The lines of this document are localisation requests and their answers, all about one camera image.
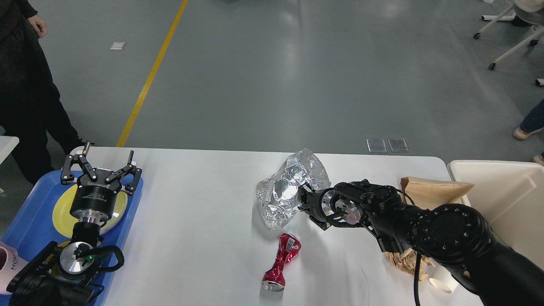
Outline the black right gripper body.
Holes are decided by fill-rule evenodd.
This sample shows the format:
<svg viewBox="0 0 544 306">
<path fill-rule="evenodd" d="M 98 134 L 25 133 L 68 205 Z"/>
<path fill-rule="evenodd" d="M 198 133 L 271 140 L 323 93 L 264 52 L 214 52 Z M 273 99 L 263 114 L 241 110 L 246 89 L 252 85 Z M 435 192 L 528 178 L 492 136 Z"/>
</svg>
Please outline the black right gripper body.
<svg viewBox="0 0 544 306">
<path fill-rule="evenodd" d="M 317 190 L 313 194 L 308 195 L 308 214 L 309 215 L 326 215 L 334 214 L 332 211 L 332 198 L 334 197 L 333 189 Z"/>
</svg>

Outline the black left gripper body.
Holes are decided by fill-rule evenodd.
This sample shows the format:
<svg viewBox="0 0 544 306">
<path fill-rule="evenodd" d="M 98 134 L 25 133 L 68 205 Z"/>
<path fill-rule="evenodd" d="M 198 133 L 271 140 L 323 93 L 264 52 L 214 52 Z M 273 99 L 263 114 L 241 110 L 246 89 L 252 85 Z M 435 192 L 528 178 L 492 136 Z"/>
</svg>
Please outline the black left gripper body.
<svg viewBox="0 0 544 306">
<path fill-rule="evenodd" d="M 99 221 L 108 221 L 114 212 L 117 194 L 121 190 L 119 180 L 113 182 L 92 182 L 79 179 L 78 188 L 70 208 L 70 214 L 82 218 L 86 211 L 98 212 Z"/>
</svg>

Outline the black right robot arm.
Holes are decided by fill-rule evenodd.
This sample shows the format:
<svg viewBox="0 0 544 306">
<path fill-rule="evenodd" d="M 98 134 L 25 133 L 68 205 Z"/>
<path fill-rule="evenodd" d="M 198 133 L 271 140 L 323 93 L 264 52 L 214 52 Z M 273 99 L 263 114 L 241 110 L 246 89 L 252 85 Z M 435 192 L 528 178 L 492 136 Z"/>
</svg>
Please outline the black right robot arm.
<svg viewBox="0 0 544 306">
<path fill-rule="evenodd" d="M 300 211 L 321 229 L 366 228 L 383 252 L 414 249 L 447 269 L 486 306 L 542 306 L 542 269 L 506 244 L 483 215 L 462 204 L 429 210 L 368 180 L 298 189 Z"/>
</svg>

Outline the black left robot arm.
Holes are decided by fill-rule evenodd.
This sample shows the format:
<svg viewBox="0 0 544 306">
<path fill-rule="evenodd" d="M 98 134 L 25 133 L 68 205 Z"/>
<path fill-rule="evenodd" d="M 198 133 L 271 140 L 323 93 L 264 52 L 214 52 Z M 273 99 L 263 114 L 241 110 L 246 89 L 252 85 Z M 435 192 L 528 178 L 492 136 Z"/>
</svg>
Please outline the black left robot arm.
<svg viewBox="0 0 544 306">
<path fill-rule="evenodd" d="M 35 185 L 2 238 L 3 306 L 99 306 L 138 207 L 142 169 L 94 167 L 91 143 Z"/>
</svg>

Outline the person's hand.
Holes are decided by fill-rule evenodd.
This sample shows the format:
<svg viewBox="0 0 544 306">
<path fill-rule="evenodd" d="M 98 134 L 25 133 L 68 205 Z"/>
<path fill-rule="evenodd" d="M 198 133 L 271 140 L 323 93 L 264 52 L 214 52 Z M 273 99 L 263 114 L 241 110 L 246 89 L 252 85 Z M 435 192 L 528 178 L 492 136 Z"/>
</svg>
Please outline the person's hand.
<svg viewBox="0 0 544 306">
<path fill-rule="evenodd" d="M 40 15 L 34 15 L 27 18 L 28 22 L 36 32 L 39 39 L 45 37 L 48 33 L 47 23 Z"/>
</svg>

